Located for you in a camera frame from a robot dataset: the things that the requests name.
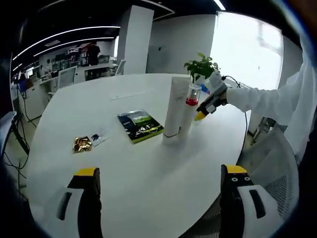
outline person's arm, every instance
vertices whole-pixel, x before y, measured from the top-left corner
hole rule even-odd
[[[296,109],[302,87],[302,68],[277,90],[227,89],[227,102],[243,112],[252,110],[263,117],[274,119],[280,125],[288,125]]]

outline white pillar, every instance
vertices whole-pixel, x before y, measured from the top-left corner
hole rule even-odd
[[[117,61],[126,60],[124,74],[146,72],[154,11],[132,6],[122,16]]]

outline ceiling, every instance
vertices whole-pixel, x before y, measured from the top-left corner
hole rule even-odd
[[[10,20],[10,24],[7,24],[7,27],[11,26],[7,35],[19,39],[20,42],[14,46],[13,56],[33,43],[63,31],[90,26],[119,26],[122,14],[133,4],[153,9],[154,19],[167,14],[171,15],[161,19],[193,14],[215,14],[219,10],[213,0],[152,0],[152,2],[161,2],[161,5],[175,11],[175,14],[158,6],[160,4],[155,5],[148,0],[89,0],[82,4],[78,0],[42,0],[41,3],[35,3],[34,0],[29,0],[27,3],[23,1],[14,6],[16,8],[14,17]],[[278,27],[284,35],[299,45],[297,34],[270,1],[221,0],[221,2],[227,11],[249,15]],[[19,34],[18,30],[21,26],[23,26],[23,34]],[[116,37],[118,34],[119,29],[102,28],[59,35],[27,50],[13,61],[12,67],[34,60],[33,55],[47,49],[48,47],[44,45],[53,40],[59,40],[59,44],[62,44],[88,38]]]

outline green book cover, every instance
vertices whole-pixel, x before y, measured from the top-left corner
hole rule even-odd
[[[118,115],[133,144],[161,134],[164,127],[146,111],[138,110]]]

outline white round table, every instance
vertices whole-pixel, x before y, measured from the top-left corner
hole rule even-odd
[[[194,122],[184,143],[163,145],[161,134],[133,145],[116,115],[144,109],[164,125],[173,76],[180,75],[123,75],[59,89],[33,138],[30,202],[44,205],[80,168],[98,167],[105,238],[177,238],[187,231],[219,195],[221,165],[236,164],[246,122],[226,105]],[[100,127],[108,140],[72,153],[75,137]]]

